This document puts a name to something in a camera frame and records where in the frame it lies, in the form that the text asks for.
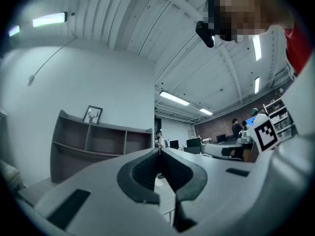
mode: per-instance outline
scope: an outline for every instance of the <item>fluorescent light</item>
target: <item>fluorescent light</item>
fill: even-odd
[[[162,91],[160,93],[160,96],[165,97],[165,98],[170,99],[170,100],[173,100],[173,101],[176,101],[176,102],[181,103],[181,104],[183,104],[185,106],[189,105],[189,102],[186,102],[186,101],[184,101],[184,100],[182,100],[180,98],[177,98],[177,97],[175,97],[175,96],[173,96],[173,95],[171,95],[171,94],[169,94],[167,92],[164,92],[164,91]]]
[[[205,110],[205,109],[200,109],[199,111],[204,112],[207,115],[213,115],[211,112],[209,112],[208,110]]]
[[[9,30],[9,36],[11,37],[14,34],[17,34],[18,32],[20,32],[20,27],[19,26],[15,26],[11,30]]]
[[[255,93],[258,93],[259,91],[259,81],[260,81],[259,77],[255,79]]]
[[[259,35],[253,36],[252,42],[254,43],[254,47],[255,47],[256,60],[259,60],[261,58],[261,47],[260,47]]]
[[[67,21],[67,13],[60,12],[60,13],[55,13],[55,14],[33,19],[33,27],[55,24],[55,23],[63,23],[65,21]]]

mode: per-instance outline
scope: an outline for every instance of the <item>red shirt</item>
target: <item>red shirt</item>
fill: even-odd
[[[311,56],[312,48],[304,32],[294,24],[293,29],[285,29],[287,58],[295,73],[300,74]]]

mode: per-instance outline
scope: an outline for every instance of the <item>black monitor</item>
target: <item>black monitor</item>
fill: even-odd
[[[178,140],[176,140],[176,141],[170,141],[170,142],[169,142],[169,146],[170,146],[171,148],[178,149],[178,148],[179,148]]]
[[[201,146],[201,139],[199,137],[188,139],[187,140],[187,147],[200,147]]]
[[[217,136],[217,142],[218,142],[218,144],[219,144],[219,143],[223,143],[223,142],[225,142],[225,141],[226,141],[226,136],[225,136],[225,134],[224,134],[224,135]]]

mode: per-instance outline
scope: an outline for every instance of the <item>brick wall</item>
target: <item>brick wall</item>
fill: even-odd
[[[290,83],[284,85],[282,88],[286,90],[289,85]],[[253,108],[259,109],[260,107],[263,107],[263,104],[268,104],[272,99],[278,99],[279,96],[279,89],[276,89],[241,109],[225,116],[195,125],[196,135],[200,135],[202,139],[211,138],[215,142],[217,141],[218,135],[233,135],[232,120],[234,118],[237,118],[238,122],[242,125],[242,121],[252,117]]]

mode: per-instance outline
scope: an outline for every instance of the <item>neck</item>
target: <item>neck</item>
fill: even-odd
[[[280,26],[283,29],[293,28],[293,15],[283,0],[261,0],[261,5],[269,15],[270,26]]]

